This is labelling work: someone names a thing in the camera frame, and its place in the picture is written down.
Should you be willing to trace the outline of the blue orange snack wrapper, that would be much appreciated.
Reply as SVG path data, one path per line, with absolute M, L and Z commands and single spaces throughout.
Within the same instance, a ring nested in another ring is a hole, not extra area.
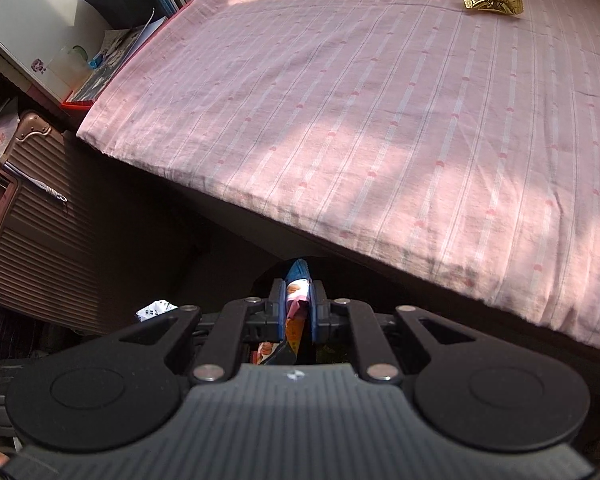
M 294 365 L 298 362 L 306 318 L 311 313 L 312 280 L 308 264 L 296 260 L 277 286 L 278 341 L 263 341 L 252 354 L 256 365 Z

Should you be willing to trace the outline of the brown ribbed suitcase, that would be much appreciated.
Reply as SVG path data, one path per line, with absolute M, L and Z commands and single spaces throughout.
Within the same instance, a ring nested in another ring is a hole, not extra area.
M 95 164 L 71 133 L 0 107 L 0 306 L 106 334 L 125 324 L 106 275 Z

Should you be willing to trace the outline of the pink striped table cloth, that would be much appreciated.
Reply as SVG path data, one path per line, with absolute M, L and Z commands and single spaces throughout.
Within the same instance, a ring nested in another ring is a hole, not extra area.
M 194 0 L 78 135 L 600 349 L 600 0 Z

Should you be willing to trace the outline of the gold foil candy wrapper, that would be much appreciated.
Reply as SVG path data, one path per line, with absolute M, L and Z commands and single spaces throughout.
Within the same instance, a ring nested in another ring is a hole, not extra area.
M 522 0 L 463 0 L 466 10 L 515 16 L 524 13 Z

